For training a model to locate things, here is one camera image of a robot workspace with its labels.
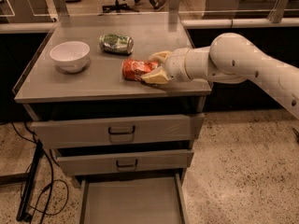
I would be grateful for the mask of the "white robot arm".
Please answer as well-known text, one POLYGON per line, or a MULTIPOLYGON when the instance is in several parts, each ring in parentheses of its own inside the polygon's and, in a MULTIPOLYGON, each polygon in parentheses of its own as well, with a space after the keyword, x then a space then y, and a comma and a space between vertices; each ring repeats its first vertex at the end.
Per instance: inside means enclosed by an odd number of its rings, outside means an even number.
POLYGON ((141 77, 148 84, 198 78, 226 84, 249 80, 299 119, 299 68, 263 53, 242 35, 226 33, 208 47, 162 51, 149 58, 160 66, 141 77))

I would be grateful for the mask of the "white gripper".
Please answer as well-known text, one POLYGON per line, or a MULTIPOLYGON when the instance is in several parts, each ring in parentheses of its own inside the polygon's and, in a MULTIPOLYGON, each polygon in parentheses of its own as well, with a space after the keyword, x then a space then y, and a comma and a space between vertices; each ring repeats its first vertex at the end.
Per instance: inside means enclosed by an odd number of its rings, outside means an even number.
POLYGON ((183 48, 159 51, 149 56, 151 62, 165 63, 165 70, 159 66, 153 71, 143 75, 141 79, 147 84, 167 84, 169 78, 176 82, 190 82, 192 80, 192 67, 194 58, 192 49, 183 48))

